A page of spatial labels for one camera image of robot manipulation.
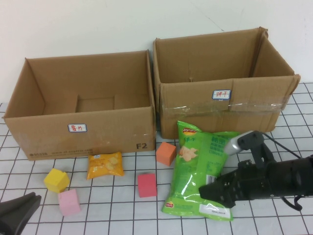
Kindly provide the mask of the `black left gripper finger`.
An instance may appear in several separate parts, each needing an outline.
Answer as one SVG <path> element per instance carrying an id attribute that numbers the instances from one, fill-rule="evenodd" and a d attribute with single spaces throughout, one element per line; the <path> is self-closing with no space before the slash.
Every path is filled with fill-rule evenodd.
<path id="1" fill-rule="evenodd" d="M 33 214 L 36 211 L 36 194 L 31 192 L 19 198 L 0 203 L 0 216 L 17 212 L 18 214 Z"/>
<path id="2" fill-rule="evenodd" d="M 41 196 L 36 195 L 36 210 L 40 206 Z M 13 212 L 0 217 L 0 234 L 1 235 L 21 235 L 26 224 L 33 214 L 21 214 Z"/>

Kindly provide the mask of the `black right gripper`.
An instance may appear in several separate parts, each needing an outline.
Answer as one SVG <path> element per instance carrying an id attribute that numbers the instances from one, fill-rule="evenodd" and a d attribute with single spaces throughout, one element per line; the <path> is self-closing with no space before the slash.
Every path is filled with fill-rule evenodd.
<path id="1" fill-rule="evenodd" d="M 238 163 L 238 168 L 219 176 L 214 182 L 199 188 L 200 197 L 215 199 L 226 208 L 233 208 L 235 201 L 269 197 L 269 183 L 263 168 L 258 169 L 250 160 Z"/>

